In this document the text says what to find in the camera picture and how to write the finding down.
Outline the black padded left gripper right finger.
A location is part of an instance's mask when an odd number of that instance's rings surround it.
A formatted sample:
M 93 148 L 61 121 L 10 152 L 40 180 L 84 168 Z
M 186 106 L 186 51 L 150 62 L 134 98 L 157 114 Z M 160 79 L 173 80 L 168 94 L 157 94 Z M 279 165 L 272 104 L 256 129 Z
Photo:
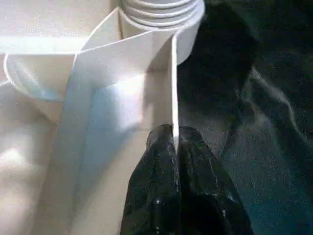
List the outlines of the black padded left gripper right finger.
M 178 152 L 184 234 L 253 234 L 232 179 L 196 129 L 180 127 Z

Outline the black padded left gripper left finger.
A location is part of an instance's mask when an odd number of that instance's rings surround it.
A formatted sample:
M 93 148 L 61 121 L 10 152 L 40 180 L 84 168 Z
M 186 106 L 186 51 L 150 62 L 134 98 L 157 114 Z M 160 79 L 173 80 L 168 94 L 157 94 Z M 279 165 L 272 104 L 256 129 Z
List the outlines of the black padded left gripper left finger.
M 153 129 L 146 150 L 129 183 L 120 227 L 122 235 L 179 235 L 181 233 L 179 164 L 172 126 Z

